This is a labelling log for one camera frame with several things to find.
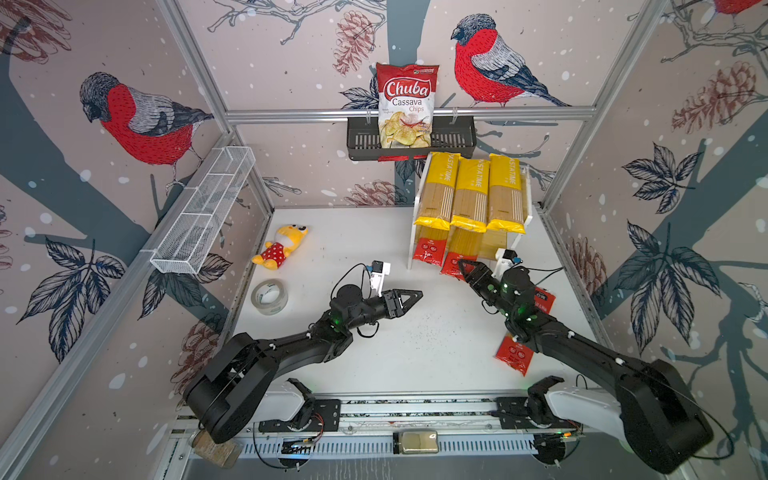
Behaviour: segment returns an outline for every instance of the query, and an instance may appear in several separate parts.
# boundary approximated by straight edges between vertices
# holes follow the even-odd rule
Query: bird illustration
[[[80,102],[88,121],[98,118],[133,158],[173,166],[174,179],[166,185],[166,194],[173,185],[184,186],[176,180],[176,162],[187,150],[202,162],[192,148],[192,137],[212,114],[185,107],[165,95],[145,94],[100,71],[83,82]]]
[[[690,0],[690,2],[683,3],[678,10],[682,10],[684,8],[690,7],[692,5],[695,5],[700,2],[704,2],[705,0]],[[707,21],[707,23],[703,26],[703,28],[706,28],[710,22],[715,18],[715,15],[718,13],[724,13],[726,15],[730,15],[731,20],[733,20],[733,27],[731,30],[736,30],[737,28],[743,28],[744,25],[738,25],[736,23],[736,15],[740,14],[744,10],[747,10],[749,7],[753,7],[754,5],[757,5],[762,0],[707,0],[709,3],[714,4],[714,13],[712,14],[712,17]]]
[[[451,35],[456,40],[455,74],[459,86],[478,103],[506,105],[512,98],[539,97],[564,107],[525,66],[522,55],[504,43],[490,15],[468,15]]]

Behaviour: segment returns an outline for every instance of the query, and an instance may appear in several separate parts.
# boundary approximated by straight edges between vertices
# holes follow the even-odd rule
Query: white wire basket
[[[152,264],[162,273],[200,272],[256,159],[249,147],[224,147],[174,221]]]

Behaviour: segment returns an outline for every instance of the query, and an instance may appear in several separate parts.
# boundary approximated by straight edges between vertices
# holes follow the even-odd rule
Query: chips bag
[[[382,148],[432,145],[437,65],[376,64],[379,80],[379,136]]]

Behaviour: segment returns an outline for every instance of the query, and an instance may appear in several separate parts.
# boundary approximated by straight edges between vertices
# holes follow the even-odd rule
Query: metal rail
[[[589,121],[597,109],[585,107],[436,108],[435,115],[471,115],[476,121]],[[244,124],[310,124],[375,117],[378,110],[230,110],[227,122]]]

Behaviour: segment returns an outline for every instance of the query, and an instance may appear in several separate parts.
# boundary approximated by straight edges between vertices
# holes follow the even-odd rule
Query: black wire basket
[[[379,139],[379,118],[350,117],[346,122],[346,147],[355,161],[399,161],[426,157],[432,151],[444,151],[472,158],[478,137],[472,116],[434,117],[432,146],[424,148],[382,148]]]

